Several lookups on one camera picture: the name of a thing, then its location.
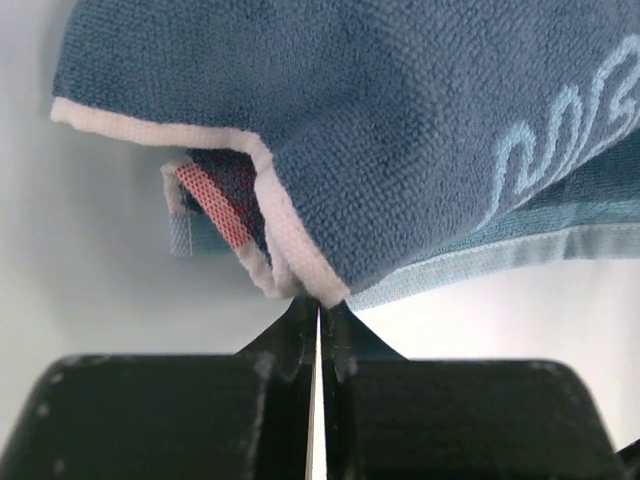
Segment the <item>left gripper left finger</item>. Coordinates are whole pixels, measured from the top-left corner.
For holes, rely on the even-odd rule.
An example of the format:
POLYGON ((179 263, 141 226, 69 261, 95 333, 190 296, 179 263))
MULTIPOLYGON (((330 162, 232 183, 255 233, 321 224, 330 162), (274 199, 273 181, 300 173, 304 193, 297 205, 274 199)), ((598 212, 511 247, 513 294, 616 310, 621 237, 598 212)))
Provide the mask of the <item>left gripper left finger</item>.
POLYGON ((318 305, 295 299, 239 352, 78 355, 35 383, 5 479, 303 479, 318 305))

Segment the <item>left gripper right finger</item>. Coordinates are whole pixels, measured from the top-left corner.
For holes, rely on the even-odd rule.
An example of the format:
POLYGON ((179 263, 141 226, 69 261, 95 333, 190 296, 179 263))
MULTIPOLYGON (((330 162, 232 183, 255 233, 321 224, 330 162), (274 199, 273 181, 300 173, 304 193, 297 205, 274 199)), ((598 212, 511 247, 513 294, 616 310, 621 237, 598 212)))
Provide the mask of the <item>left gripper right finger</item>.
POLYGON ((592 396, 569 366, 410 360, 345 305, 322 309, 331 479, 621 479, 592 396))

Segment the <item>dark blue cream-edged towel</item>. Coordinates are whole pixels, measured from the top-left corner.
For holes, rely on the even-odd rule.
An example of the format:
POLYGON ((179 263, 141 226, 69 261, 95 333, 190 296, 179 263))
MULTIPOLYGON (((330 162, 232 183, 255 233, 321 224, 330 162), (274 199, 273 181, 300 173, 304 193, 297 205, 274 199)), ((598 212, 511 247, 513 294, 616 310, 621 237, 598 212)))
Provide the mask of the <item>dark blue cream-edged towel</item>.
POLYGON ((80 1, 51 117, 147 146, 172 250, 369 308, 639 253, 635 1, 80 1))

